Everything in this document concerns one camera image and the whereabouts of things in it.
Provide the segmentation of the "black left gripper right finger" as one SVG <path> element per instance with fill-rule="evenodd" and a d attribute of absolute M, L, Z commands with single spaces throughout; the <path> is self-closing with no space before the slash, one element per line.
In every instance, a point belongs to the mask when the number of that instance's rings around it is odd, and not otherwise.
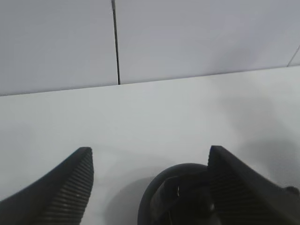
<path fill-rule="evenodd" d="M 211 146 L 209 189 L 223 225 L 298 225 L 300 197 L 251 169 L 222 146 Z"/>

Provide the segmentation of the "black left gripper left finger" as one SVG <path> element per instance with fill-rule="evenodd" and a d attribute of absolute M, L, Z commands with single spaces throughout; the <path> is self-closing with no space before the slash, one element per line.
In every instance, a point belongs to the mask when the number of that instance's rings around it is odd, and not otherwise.
<path fill-rule="evenodd" d="M 92 149 L 80 147 L 49 173 L 0 202 L 2 225 L 79 225 L 94 183 Z"/>

